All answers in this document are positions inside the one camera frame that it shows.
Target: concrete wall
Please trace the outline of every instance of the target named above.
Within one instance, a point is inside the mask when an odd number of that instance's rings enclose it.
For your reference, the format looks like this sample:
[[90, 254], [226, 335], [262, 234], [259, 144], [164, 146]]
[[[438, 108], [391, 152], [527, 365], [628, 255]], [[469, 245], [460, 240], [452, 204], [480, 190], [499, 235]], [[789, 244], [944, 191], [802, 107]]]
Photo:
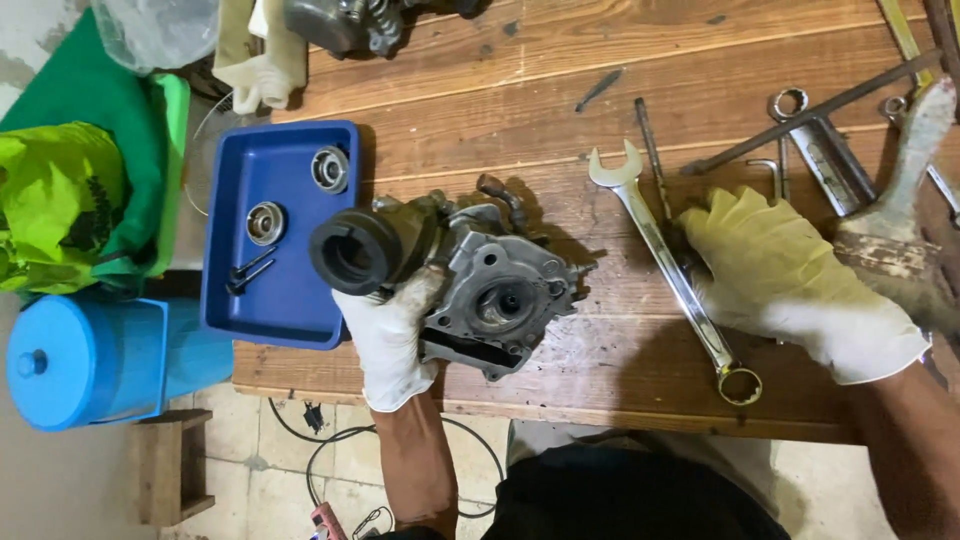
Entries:
[[[76, 0], [0, 0], [0, 117], [79, 15]], [[15, 295], [0, 294], [0, 351], [19, 306]], [[0, 377], [0, 538], [156, 540], [155, 529], [126, 517], [124, 465], [123, 426], [35, 431]]]

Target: white plastic bag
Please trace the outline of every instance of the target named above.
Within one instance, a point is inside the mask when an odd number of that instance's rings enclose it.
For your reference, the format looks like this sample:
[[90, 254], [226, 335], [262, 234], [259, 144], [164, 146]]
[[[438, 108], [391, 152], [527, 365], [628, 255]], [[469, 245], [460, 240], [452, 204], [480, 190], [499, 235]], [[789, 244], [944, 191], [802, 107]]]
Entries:
[[117, 63], [146, 75], [213, 52], [220, 0], [91, 0], [100, 40]]

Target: blue plastic tray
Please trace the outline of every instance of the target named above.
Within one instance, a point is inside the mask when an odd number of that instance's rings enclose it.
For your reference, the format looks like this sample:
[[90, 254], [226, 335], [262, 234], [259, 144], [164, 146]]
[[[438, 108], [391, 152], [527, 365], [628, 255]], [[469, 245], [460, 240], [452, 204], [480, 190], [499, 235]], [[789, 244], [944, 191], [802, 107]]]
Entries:
[[[314, 184], [310, 162], [335, 144], [348, 154], [348, 187], [337, 195]], [[344, 317], [313, 270], [310, 234], [335, 212], [356, 206], [360, 137], [346, 120], [306, 121], [226, 132], [217, 148], [201, 295], [201, 319], [235, 339], [327, 351], [341, 342]], [[276, 262], [246, 293], [227, 293], [231, 266], [263, 253], [247, 237], [247, 212], [263, 201], [286, 211], [287, 229], [268, 258]]]

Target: dirty glove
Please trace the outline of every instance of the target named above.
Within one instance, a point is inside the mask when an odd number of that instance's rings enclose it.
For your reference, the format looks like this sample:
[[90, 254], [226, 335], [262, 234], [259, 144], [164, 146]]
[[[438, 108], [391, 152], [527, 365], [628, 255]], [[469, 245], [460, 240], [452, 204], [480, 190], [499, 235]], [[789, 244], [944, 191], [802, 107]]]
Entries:
[[443, 268], [431, 265], [415, 272], [388, 302], [376, 293], [350, 296], [333, 291], [360, 356], [363, 395], [371, 409], [394, 412], [433, 384], [437, 363], [420, 363], [417, 347], [423, 315], [443, 283]]
[[929, 347], [787, 202], [741, 187], [712, 190], [708, 207], [678, 222], [712, 273], [693, 286], [718, 325], [802, 345], [840, 384], [890, 377]]

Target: blue lid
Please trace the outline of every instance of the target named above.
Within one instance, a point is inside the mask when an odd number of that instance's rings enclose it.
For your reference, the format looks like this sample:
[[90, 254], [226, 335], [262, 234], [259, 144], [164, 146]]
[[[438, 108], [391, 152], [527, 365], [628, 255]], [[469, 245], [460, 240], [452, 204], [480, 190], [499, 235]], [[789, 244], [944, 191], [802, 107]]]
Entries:
[[96, 340], [77, 303], [45, 296], [20, 313], [7, 346], [7, 383], [24, 420], [44, 431], [95, 420], [96, 379]]

